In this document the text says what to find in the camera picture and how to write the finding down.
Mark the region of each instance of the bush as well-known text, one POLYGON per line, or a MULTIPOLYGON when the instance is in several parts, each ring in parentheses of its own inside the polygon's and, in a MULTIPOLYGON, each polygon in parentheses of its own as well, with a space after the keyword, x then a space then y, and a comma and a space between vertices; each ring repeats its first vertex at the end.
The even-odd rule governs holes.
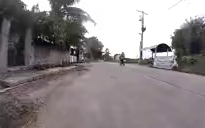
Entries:
POLYGON ((181 61, 183 64, 194 65, 198 60, 193 56, 183 56, 181 61))

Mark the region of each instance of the asphalt road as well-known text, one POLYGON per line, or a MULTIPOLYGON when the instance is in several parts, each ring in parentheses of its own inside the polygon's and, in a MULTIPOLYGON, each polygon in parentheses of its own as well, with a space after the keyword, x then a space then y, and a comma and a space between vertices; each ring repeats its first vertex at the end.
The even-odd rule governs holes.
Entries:
POLYGON ((51 93, 42 128, 205 128, 205 77, 95 63, 51 93))

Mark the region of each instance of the palm tree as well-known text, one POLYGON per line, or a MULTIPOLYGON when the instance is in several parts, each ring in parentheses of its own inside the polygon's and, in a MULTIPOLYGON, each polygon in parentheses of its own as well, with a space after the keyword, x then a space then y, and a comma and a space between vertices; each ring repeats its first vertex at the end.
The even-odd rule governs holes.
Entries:
POLYGON ((78 20, 81 23, 90 21, 96 24, 87 12, 80 8, 73 7, 73 5, 79 1, 80 0, 49 0, 54 15, 67 19, 74 19, 75 21, 78 20))

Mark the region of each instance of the overcast sky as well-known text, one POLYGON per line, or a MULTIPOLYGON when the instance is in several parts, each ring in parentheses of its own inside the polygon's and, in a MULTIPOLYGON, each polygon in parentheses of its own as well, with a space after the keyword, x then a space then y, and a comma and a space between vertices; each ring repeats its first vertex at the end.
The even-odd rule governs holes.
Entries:
MULTIPOLYGON (((50 10, 47 0, 23 0, 28 7, 39 3, 40 9, 50 10)), ((193 16, 205 16, 205 0, 81 0, 77 5, 87 11, 97 22, 87 23, 87 36, 97 36, 112 54, 124 51, 127 57, 137 57, 139 52, 141 23, 136 10, 143 10, 147 30, 144 47, 159 43, 171 44, 175 29, 193 16)))

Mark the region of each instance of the person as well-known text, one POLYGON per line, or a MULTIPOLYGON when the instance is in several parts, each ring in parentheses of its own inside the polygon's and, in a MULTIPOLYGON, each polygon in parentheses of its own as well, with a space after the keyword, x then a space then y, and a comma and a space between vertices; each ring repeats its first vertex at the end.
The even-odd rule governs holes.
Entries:
POLYGON ((121 53, 119 59, 121 61, 121 64, 124 64, 124 59, 125 59, 125 53, 124 52, 121 53))

